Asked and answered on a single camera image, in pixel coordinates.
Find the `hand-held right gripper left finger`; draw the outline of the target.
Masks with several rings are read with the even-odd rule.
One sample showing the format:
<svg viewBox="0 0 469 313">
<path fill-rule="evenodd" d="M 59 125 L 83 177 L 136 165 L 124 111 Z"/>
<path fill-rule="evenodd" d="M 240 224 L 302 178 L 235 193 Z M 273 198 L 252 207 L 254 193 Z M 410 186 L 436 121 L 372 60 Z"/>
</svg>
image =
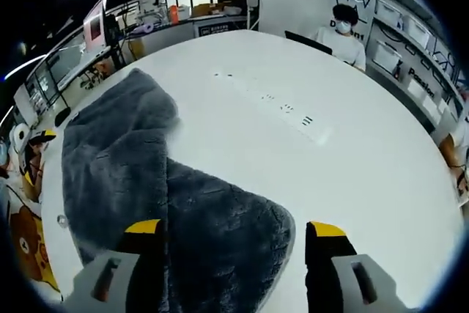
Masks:
<svg viewBox="0 0 469 313">
<path fill-rule="evenodd" d="M 73 279 L 72 312 L 156 312 L 165 279 L 164 223 L 128 227 L 114 250 L 97 255 Z"/>
</svg>

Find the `person's left hand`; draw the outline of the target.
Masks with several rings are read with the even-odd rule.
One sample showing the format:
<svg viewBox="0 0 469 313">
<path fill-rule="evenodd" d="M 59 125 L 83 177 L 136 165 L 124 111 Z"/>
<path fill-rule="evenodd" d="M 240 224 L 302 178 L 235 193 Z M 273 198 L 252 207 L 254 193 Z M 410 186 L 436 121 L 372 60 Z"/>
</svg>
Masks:
<svg viewBox="0 0 469 313">
<path fill-rule="evenodd" d="M 43 175 L 43 164 L 42 164 L 42 157 L 43 152 L 48 146 L 48 142 L 39 145 L 30 145 L 27 144 L 25 152 L 24 152 L 24 160 L 26 165 L 32 164 L 37 167 L 37 177 Z"/>
</svg>

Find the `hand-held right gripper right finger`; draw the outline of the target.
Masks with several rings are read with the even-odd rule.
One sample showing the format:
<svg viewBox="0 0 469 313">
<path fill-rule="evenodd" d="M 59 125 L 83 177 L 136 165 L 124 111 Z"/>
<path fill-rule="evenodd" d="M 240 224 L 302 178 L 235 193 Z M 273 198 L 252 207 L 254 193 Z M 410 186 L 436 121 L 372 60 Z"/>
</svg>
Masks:
<svg viewBox="0 0 469 313">
<path fill-rule="evenodd" d="M 405 306 L 394 279 L 332 224 L 306 224 L 305 264 L 310 312 L 418 311 Z"/>
</svg>

